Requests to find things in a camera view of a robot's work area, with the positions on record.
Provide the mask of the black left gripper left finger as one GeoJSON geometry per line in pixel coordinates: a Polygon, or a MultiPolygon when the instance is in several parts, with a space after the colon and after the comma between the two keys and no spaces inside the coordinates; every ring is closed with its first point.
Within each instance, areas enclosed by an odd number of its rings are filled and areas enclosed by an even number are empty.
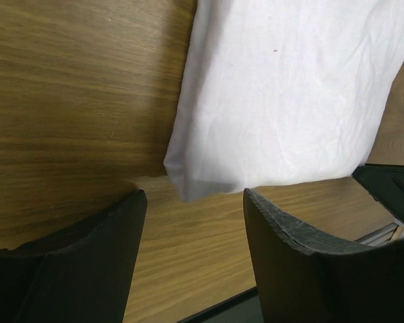
{"type": "Polygon", "coordinates": [[[0,249],[0,322],[122,322],[145,221],[137,190],[52,234],[0,249]]]}

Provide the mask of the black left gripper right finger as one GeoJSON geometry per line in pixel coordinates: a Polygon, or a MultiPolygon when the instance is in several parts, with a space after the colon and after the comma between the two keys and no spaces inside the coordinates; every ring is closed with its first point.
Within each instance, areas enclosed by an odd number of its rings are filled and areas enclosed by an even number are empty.
{"type": "Polygon", "coordinates": [[[379,247],[328,234],[243,194],[266,322],[404,322],[404,239],[379,247]]]}

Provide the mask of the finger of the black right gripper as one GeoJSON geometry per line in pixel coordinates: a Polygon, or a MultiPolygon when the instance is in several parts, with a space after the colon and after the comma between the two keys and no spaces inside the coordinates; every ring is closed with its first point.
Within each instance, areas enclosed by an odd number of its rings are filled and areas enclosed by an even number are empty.
{"type": "Polygon", "coordinates": [[[352,177],[404,225],[404,166],[365,164],[352,177]]]}

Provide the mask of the white printed tank top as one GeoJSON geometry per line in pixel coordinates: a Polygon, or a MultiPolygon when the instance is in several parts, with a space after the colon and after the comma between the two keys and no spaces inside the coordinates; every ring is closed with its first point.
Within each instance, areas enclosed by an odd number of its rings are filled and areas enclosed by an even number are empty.
{"type": "Polygon", "coordinates": [[[185,202],[350,176],[404,61],[404,1],[199,1],[164,166],[185,202]]]}

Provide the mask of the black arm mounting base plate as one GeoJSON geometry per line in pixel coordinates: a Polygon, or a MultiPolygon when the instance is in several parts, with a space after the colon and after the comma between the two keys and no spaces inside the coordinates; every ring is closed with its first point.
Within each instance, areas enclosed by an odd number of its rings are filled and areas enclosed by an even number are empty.
{"type": "Polygon", "coordinates": [[[256,287],[193,314],[178,323],[264,322],[256,287]]]}

